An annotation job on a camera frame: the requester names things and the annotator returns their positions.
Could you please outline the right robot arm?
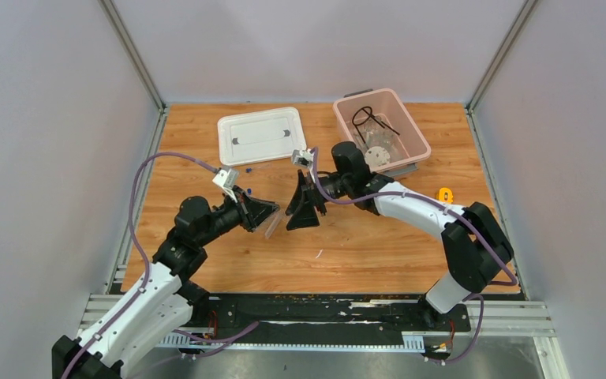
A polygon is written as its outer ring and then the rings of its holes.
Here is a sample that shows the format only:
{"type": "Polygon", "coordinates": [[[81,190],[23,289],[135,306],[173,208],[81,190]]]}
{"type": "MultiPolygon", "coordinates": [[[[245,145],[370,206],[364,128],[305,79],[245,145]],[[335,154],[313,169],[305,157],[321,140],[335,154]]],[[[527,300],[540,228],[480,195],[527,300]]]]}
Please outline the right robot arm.
{"type": "Polygon", "coordinates": [[[514,249],[487,205],[445,203],[408,189],[392,177],[372,171],[351,141],[336,144],[331,155],[335,171],[321,175],[317,148],[293,152],[291,160],[300,170],[286,209],[290,218],[287,230],[319,226],[319,217],[332,203],[399,220],[441,241],[447,272],[425,293],[419,308],[426,328],[443,327],[452,308],[498,284],[500,272],[508,276],[504,285],[518,284],[508,268],[514,249]]]}

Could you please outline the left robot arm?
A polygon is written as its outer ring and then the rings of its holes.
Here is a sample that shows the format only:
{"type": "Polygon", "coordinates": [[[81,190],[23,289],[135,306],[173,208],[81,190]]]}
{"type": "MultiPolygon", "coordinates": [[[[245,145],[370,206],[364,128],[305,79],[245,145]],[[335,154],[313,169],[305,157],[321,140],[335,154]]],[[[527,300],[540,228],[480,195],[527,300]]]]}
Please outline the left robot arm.
{"type": "Polygon", "coordinates": [[[203,325],[210,316],[209,293],[190,278],[208,257],[204,247],[236,227],[256,231],[279,209],[238,186],[219,206],[201,196],[184,199],[137,283],[95,324],[54,344],[52,376],[126,378],[176,328],[203,325]]]}

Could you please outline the clear test tube rack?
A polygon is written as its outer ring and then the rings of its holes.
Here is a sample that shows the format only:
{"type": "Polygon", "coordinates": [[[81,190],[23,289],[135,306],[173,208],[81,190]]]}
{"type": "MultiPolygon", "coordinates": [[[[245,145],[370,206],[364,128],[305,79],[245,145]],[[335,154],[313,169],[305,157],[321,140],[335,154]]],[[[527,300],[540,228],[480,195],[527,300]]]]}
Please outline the clear test tube rack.
{"type": "Polygon", "coordinates": [[[269,239],[277,229],[278,225],[281,223],[284,214],[282,211],[275,213],[273,216],[270,216],[266,223],[264,229],[264,238],[269,239]]]}

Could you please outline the white plastic lid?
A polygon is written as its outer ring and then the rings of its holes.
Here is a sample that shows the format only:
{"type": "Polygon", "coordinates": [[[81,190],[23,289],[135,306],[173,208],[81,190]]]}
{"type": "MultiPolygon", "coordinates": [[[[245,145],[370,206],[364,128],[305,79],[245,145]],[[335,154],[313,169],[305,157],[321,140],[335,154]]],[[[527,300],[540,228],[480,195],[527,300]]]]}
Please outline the white plastic lid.
{"type": "Polygon", "coordinates": [[[241,166],[290,158],[307,149],[301,118],[294,107],[224,116],[217,122],[220,162],[241,166]]]}

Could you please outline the black metal tripod stand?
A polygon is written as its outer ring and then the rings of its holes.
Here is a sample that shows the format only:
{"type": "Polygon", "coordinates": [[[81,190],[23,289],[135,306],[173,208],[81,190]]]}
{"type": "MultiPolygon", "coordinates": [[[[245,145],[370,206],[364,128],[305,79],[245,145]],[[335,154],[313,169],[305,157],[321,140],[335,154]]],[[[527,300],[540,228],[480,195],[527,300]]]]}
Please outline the black metal tripod stand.
{"type": "Polygon", "coordinates": [[[393,134],[395,134],[396,136],[401,135],[400,132],[397,131],[396,129],[394,129],[390,124],[388,124],[382,118],[379,118],[378,116],[376,116],[373,112],[372,107],[370,107],[370,106],[364,106],[364,107],[359,108],[353,114],[353,116],[351,118],[351,123],[356,129],[359,126],[363,126],[367,122],[373,122],[376,125],[378,125],[378,127],[381,127],[382,129],[387,129],[387,130],[391,131],[393,134]]]}

